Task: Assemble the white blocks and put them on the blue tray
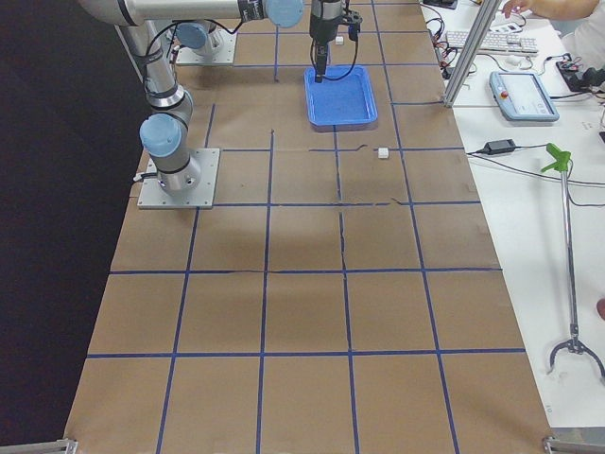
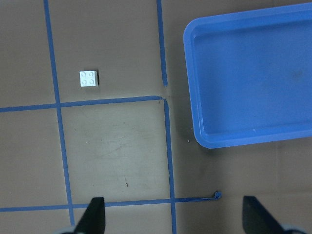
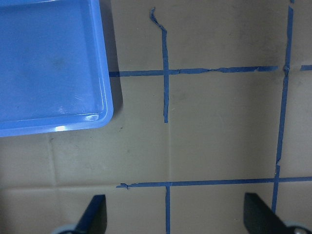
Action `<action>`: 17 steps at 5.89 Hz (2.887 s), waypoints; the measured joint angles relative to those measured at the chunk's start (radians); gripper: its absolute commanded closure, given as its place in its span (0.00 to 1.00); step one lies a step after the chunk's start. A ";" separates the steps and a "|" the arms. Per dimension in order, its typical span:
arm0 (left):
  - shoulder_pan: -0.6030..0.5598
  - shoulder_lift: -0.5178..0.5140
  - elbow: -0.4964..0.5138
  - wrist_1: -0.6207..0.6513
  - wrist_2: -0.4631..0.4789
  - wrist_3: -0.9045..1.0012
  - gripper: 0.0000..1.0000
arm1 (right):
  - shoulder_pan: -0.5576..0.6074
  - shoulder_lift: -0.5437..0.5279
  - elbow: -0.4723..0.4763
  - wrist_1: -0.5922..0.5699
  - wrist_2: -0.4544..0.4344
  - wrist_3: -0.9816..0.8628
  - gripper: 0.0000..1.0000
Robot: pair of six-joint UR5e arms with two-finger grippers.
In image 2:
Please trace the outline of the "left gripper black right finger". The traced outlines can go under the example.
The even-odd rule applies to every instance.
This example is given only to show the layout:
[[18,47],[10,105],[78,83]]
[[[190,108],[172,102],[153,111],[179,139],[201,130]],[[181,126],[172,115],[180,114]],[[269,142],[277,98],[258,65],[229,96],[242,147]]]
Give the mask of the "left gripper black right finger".
[[284,229],[255,196],[244,196],[242,226],[246,234],[283,234]]

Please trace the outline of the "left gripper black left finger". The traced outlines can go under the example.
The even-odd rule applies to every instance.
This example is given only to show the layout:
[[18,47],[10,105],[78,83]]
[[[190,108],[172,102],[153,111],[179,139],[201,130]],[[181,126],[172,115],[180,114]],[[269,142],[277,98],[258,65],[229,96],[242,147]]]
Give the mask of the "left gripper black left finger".
[[94,197],[89,203],[83,216],[76,225],[74,234],[104,234],[105,202],[103,197]]

